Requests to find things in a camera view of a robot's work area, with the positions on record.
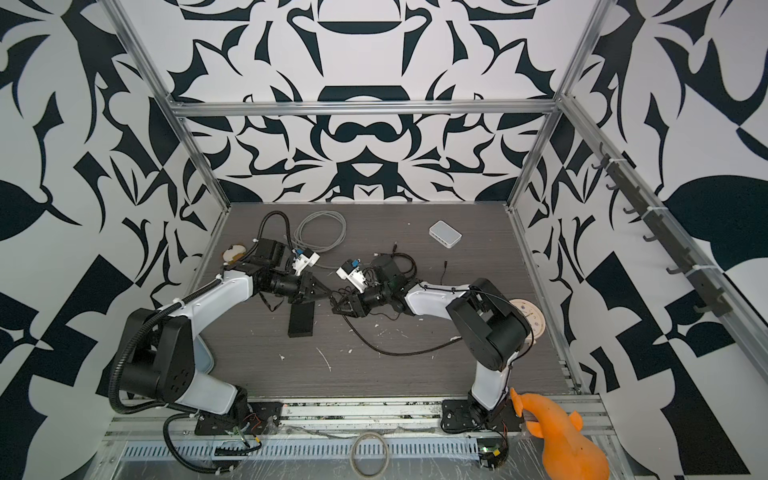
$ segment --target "clock face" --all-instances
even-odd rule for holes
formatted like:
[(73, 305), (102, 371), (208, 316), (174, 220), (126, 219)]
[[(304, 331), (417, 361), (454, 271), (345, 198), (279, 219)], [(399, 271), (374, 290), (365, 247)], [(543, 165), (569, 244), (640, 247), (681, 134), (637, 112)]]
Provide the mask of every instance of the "clock face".
[(525, 315), (526, 320), (531, 324), (533, 340), (535, 342), (540, 336), (544, 334), (544, 330), (547, 327), (547, 323), (544, 320), (544, 314), (536, 305), (527, 300), (515, 299), (509, 300), (509, 303), (518, 307), (518, 310), (520, 310), (523, 315)]

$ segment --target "orange plush toy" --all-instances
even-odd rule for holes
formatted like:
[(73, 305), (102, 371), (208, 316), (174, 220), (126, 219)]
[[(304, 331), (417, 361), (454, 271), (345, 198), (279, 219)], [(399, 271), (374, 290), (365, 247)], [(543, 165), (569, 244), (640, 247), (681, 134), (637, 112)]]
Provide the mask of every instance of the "orange plush toy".
[(523, 410), (536, 415), (538, 422), (525, 424), (531, 435), (544, 439), (541, 460), (552, 480), (608, 479), (605, 454), (579, 433), (584, 424), (581, 415), (568, 415), (557, 403), (535, 393), (518, 395), (511, 389), (510, 396), (518, 417), (522, 418)]

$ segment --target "coiled gray cable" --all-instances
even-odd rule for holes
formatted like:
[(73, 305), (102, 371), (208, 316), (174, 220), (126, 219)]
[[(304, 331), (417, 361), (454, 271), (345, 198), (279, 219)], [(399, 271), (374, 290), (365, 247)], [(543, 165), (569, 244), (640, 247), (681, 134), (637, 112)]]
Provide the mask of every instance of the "coiled gray cable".
[[(323, 217), (328, 216), (333, 218), (334, 220), (341, 223), (341, 233), (339, 233), (339, 237), (336, 238), (336, 240), (333, 241), (330, 245), (312, 245), (311, 243), (308, 243), (304, 241), (302, 237), (302, 230), (304, 230), (304, 227), (311, 222), (312, 220), (315, 220), (317, 217)], [(346, 238), (346, 220), (344, 219), (344, 216), (340, 214), (339, 212), (334, 212), (333, 210), (318, 210), (317, 212), (312, 212), (311, 214), (307, 215), (304, 220), (301, 220), (301, 223), (299, 223), (299, 226), (296, 227), (296, 231), (293, 232), (293, 239), (296, 241), (296, 245), (299, 248), (310, 248), (314, 250), (317, 253), (324, 253), (329, 250), (332, 250), (344, 241)], [(320, 265), (319, 263), (315, 263), (316, 267), (318, 268), (324, 268), (326, 270), (336, 270), (339, 267), (338, 266), (327, 266), (327, 265)]]

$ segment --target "white debris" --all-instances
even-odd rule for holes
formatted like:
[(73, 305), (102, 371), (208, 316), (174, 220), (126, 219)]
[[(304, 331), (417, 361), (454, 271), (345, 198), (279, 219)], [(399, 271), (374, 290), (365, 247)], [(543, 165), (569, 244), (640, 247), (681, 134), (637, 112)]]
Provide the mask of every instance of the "white debris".
[(330, 364), (330, 363), (328, 363), (328, 359), (326, 358), (326, 356), (325, 356), (325, 355), (323, 355), (323, 360), (325, 360), (325, 361), (326, 361), (326, 365), (328, 366), (328, 371), (330, 372), (330, 371), (331, 371), (331, 364)]

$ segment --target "black and white panel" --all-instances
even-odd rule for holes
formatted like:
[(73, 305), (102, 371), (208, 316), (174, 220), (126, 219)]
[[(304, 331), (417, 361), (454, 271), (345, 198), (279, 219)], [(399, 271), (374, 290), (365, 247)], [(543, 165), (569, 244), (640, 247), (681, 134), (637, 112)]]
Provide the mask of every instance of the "black and white panel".
[(561, 119), (518, 205), (584, 386), (636, 473), (760, 478), (768, 386), (597, 163)]
[(620, 0), (574, 89), (768, 318), (768, 6)]
[(234, 202), (507, 200), (543, 114), (191, 118)]
[(595, 0), (124, 0), (179, 101), (551, 98)]
[(64, 478), (127, 315), (189, 288), (220, 209), (94, 0), (2, 3), (0, 120), (2, 477)]

